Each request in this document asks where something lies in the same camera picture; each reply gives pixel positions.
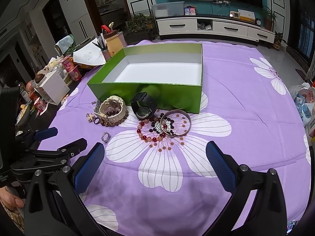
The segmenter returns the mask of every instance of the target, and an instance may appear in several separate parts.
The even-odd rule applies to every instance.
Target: yellow container
[[[110,33],[104,34],[104,39],[106,40],[107,49],[111,57],[117,54],[123,48],[123,44],[118,37],[117,30],[113,30]]]

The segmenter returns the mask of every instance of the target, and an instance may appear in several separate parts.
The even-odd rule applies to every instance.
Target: metal screw
[[[248,170],[248,166],[245,164],[240,165],[240,169],[241,171],[247,171]]]
[[[67,172],[70,171],[70,167],[69,167],[69,166],[64,166],[64,167],[62,168],[62,171],[65,172],[65,173],[67,173]]]
[[[36,171],[35,171],[35,176],[39,176],[41,173],[42,173],[41,170],[36,170]]]
[[[270,173],[271,173],[272,175],[276,175],[276,174],[277,174],[277,171],[276,171],[275,169],[270,169],[269,171],[270,171]]]

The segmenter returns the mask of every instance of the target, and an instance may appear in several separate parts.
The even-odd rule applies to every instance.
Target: floral tablecloth
[[[142,41],[138,45],[154,45]],[[227,203],[205,155],[214,140],[225,154],[255,171],[276,168],[284,189],[288,221],[300,219],[308,202],[311,161],[303,123],[282,80],[255,48],[202,42],[203,93],[200,113],[191,114],[192,128],[182,138],[145,142],[136,132],[139,121],[130,113],[116,127],[86,120],[96,98],[87,86],[89,72],[57,112],[51,127],[56,137],[40,149],[55,150],[84,137],[85,155],[101,142],[106,156],[81,199],[98,223],[127,236],[202,235]],[[149,77],[154,72],[144,72]],[[175,124],[181,125],[183,118]],[[146,124],[141,130],[158,136]],[[252,192],[236,227],[244,222]]]

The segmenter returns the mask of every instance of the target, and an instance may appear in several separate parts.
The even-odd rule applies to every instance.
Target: black watch
[[[157,104],[147,92],[137,93],[131,100],[131,108],[138,120],[150,119],[157,110]]]

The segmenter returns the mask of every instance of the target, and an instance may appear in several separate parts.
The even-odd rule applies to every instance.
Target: green plant
[[[264,18],[276,22],[277,15],[274,12],[272,12],[272,10],[269,9],[268,7],[264,6],[264,8],[261,9],[261,13]]]
[[[282,41],[284,41],[287,44],[286,40],[283,39],[283,33],[277,33],[275,31],[275,41],[274,42],[281,44]]]
[[[130,32],[141,32],[143,29],[148,28],[146,22],[150,20],[152,20],[151,15],[144,15],[143,13],[134,15],[133,18],[127,22],[128,30]]]

